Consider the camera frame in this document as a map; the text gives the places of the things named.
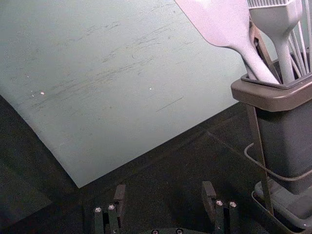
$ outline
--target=screw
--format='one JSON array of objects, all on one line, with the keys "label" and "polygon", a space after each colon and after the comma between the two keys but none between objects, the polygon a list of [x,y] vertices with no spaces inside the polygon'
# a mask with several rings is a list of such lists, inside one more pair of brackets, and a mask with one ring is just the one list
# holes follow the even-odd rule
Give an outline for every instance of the screw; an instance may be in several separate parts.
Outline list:
[{"label": "screw", "polygon": [[109,209],[110,211],[112,211],[113,209],[115,209],[115,206],[114,206],[114,205],[110,205],[110,206],[108,207],[108,209]]},{"label": "screw", "polygon": [[176,231],[175,231],[176,234],[183,234],[183,230],[178,228]]},{"label": "screw", "polygon": [[232,207],[235,208],[235,207],[237,206],[237,204],[236,204],[235,202],[231,201],[231,202],[230,202],[230,206],[232,206]]},{"label": "screw", "polygon": [[220,200],[216,201],[216,204],[217,204],[218,206],[223,206],[223,202],[220,201]]},{"label": "screw", "polygon": [[102,208],[101,207],[96,207],[95,209],[94,209],[94,212],[95,213],[100,213],[102,211]]}]

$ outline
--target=gray utensil holder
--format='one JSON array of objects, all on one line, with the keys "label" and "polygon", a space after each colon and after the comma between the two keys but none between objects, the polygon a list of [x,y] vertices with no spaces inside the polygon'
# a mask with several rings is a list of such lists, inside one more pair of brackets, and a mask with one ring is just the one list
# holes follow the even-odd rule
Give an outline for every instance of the gray utensil holder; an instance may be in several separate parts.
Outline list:
[{"label": "gray utensil holder", "polygon": [[231,85],[232,95],[255,107],[265,166],[293,194],[312,186],[312,75],[288,85],[248,80]]}]

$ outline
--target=spatula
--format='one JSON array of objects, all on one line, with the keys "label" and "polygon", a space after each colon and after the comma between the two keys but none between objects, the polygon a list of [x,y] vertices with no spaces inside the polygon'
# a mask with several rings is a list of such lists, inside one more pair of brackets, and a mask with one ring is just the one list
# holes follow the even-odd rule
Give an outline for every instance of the spatula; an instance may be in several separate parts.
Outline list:
[{"label": "spatula", "polygon": [[279,83],[249,40],[249,10],[246,0],[175,1],[208,43],[240,53],[258,80]]}]

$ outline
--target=metal wire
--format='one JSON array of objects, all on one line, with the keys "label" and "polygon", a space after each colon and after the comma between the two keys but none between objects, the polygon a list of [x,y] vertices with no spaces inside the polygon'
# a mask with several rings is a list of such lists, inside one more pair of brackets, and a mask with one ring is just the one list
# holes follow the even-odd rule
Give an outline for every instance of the metal wire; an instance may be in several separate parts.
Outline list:
[{"label": "metal wire", "polygon": [[269,173],[271,176],[277,178],[277,179],[280,179],[280,180],[283,180],[283,181],[297,181],[297,180],[300,180],[300,179],[303,179],[305,177],[307,177],[308,175],[312,174],[312,170],[308,171],[308,172],[305,172],[304,174],[300,175],[300,176],[297,176],[297,177],[283,177],[283,176],[280,176],[276,173],[274,173],[273,171],[269,170],[268,168],[266,168],[265,166],[263,166],[260,162],[254,160],[252,157],[249,156],[248,154],[248,150],[253,147],[254,144],[251,143],[250,145],[248,145],[245,150],[244,150],[244,155],[246,156],[246,158],[248,158],[251,162],[253,162],[254,164],[256,164],[258,167],[260,167],[261,169],[263,169],[264,171],[266,171],[267,173]]}]

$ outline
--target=silicone spatula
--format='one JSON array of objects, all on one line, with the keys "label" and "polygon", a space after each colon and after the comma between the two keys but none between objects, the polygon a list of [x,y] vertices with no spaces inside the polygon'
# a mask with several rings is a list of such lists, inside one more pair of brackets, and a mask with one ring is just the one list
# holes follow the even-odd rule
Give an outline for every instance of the silicone spatula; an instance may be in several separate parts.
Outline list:
[{"label": "silicone spatula", "polygon": [[279,83],[249,40],[249,9],[246,0],[175,1],[208,43],[240,53],[258,80]]}]

